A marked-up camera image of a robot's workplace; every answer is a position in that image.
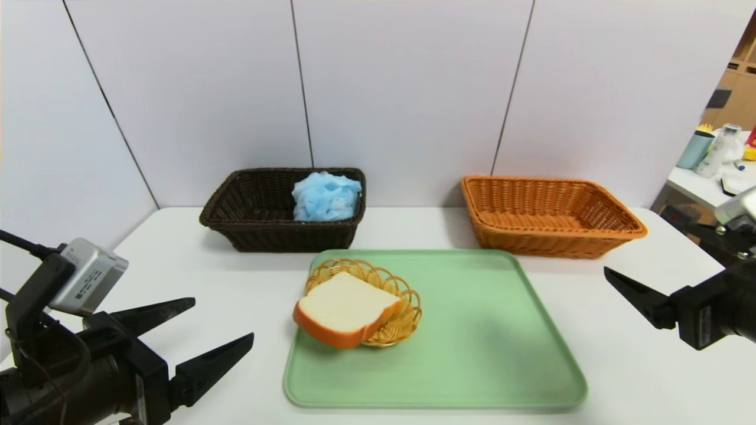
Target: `plastic tray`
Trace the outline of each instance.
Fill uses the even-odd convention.
[[[409,340],[338,350],[297,331],[284,390],[307,408],[568,408],[587,384],[514,257],[498,250],[329,250],[404,278],[423,318]]]

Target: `yellow wicker bowl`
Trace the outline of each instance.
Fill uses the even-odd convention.
[[[305,285],[305,295],[312,288],[331,279],[336,274],[346,271],[352,276],[393,293],[401,298],[401,311],[387,318],[368,340],[362,341],[366,346],[387,347],[404,341],[412,335],[420,323],[423,310],[420,308],[420,295],[412,290],[404,279],[392,275],[388,270],[373,267],[369,262],[353,259],[329,259],[310,273]]]

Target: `robotic arm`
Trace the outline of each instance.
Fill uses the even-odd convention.
[[[15,368],[0,371],[0,423],[89,425],[112,414],[121,423],[160,425],[180,406],[191,407],[251,350],[254,334],[176,367],[139,336],[194,307],[182,298],[121,312],[94,313],[129,263],[78,238],[47,248],[0,230],[0,240],[28,250],[42,264],[8,301],[6,334]],[[83,317],[73,333],[46,307]]]
[[[727,335],[756,343],[756,188],[714,211],[721,225],[687,225],[686,230],[741,259],[735,265],[670,296],[605,267],[612,286],[657,329],[679,325],[680,338],[704,349]]]

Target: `blue cloth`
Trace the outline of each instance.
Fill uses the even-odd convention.
[[[294,184],[294,219],[303,222],[335,222],[355,214],[362,185],[342,175],[313,172]]]

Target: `toast slice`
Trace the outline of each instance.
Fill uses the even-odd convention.
[[[398,296],[342,271],[297,302],[294,321],[322,343],[351,349],[400,311]]]

